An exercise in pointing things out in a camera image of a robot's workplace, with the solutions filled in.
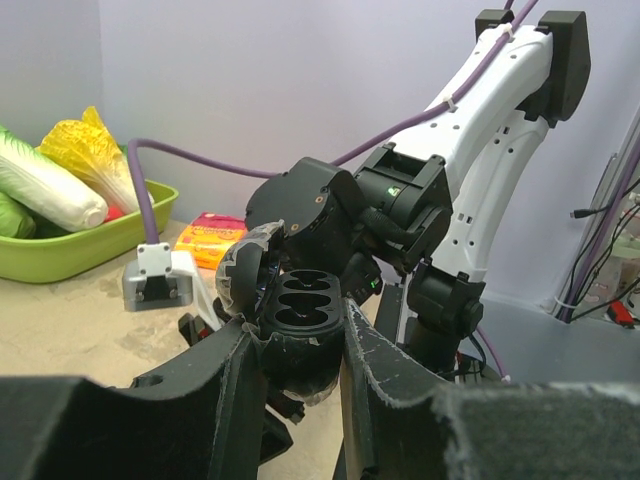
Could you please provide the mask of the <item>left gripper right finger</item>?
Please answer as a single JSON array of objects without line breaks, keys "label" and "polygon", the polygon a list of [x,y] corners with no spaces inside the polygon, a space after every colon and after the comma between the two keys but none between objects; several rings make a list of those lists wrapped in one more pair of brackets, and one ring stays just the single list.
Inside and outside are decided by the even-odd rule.
[{"label": "left gripper right finger", "polygon": [[461,386],[346,305],[340,374],[350,479],[635,479],[634,383]]}]

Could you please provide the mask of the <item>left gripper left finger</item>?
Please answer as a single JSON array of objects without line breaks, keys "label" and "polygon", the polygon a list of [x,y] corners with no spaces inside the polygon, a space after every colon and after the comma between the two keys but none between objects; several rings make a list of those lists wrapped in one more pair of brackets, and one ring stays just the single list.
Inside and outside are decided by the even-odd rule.
[{"label": "left gripper left finger", "polygon": [[1,380],[4,479],[254,479],[266,400],[238,321],[136,379]]}]

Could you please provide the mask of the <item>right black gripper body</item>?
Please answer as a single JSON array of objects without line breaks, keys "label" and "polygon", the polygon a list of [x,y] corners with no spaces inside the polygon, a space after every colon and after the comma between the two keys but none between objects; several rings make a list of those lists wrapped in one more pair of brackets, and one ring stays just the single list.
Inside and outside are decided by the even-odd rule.
[{"label": "right black gripper body", "polygon": [[342,295],[353,299],[357,305],[379,295],[384,284],[378,264],[361,252],[351,257],[339,280]]}]

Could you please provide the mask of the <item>black earbud charging case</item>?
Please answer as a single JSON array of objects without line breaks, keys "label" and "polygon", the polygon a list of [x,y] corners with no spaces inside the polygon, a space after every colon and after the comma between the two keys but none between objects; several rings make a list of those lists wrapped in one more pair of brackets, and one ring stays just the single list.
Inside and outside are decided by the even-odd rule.
[{"label": "black earbud charging case", "polygon": [[337,384],[345,305],[335,275],[283,270],[284,240],[282,220],[252,228],[224,254],[215,285],[224,312],[250,335],[269,382],[313,406]]}]

